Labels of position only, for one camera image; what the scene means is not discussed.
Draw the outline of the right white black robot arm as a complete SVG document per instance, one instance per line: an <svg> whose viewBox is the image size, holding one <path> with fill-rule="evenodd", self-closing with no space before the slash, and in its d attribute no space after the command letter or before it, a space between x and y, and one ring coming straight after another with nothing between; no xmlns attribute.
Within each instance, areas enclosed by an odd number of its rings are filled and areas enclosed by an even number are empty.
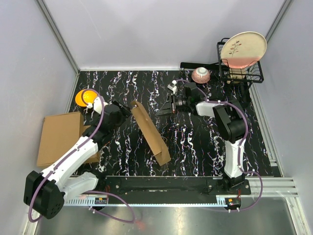
<svg viewBox="0 0 313 235"><path fill-rule="evenodd" d="M157 115L189 112L215 119L219 134L225 142L225 165L221 185L224 192L233 194L245 181L242 164L250 123L238 100L210 101L196 83L183 79L181 81L184 82L182 90L178 89L177 80L167 86L167 100Z"/></svg>

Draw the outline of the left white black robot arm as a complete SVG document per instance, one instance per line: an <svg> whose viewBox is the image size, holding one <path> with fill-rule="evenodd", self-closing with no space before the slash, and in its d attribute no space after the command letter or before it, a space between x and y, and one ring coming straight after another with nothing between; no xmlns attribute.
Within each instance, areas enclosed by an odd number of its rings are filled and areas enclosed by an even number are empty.
<svg viewBox="0 0 313 235"><path fill-rule="evenodd" d="M100 116L67 153L41 172L32 171L27 175L23 202L29 206L29 221L35 222L32 211L52 219L67 200L87 191L100 194L105 190L106 182L96 174L85 172L76 179L71 179L71 175L112 139L114 131L132 113L129 107L116 100L111 104L101 101L98 110Z"/></svg>

